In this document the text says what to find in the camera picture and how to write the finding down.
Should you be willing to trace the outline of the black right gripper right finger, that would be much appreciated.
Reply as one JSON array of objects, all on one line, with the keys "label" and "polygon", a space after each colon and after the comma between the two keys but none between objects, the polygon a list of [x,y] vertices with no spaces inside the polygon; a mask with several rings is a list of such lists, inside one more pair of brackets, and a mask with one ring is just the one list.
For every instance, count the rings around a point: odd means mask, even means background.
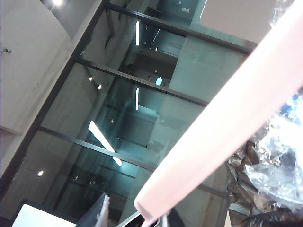
[{"label": "black right gripper right finger", "polygon": [[184,223],[175,208],[172,208],[170,210],[170,213],[168,215],[168,222],[169,222],[170,227],[183,227],[184,226]]}]

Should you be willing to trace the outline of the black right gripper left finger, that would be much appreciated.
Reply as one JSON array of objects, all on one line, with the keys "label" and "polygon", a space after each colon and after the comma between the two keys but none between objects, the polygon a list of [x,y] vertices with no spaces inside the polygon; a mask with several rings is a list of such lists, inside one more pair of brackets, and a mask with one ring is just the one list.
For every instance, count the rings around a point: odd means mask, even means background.
[{"label": "black right gripper left finger", "polygon": [[78,227],[107,227],[110,197],[102,194],[78,221]]}]

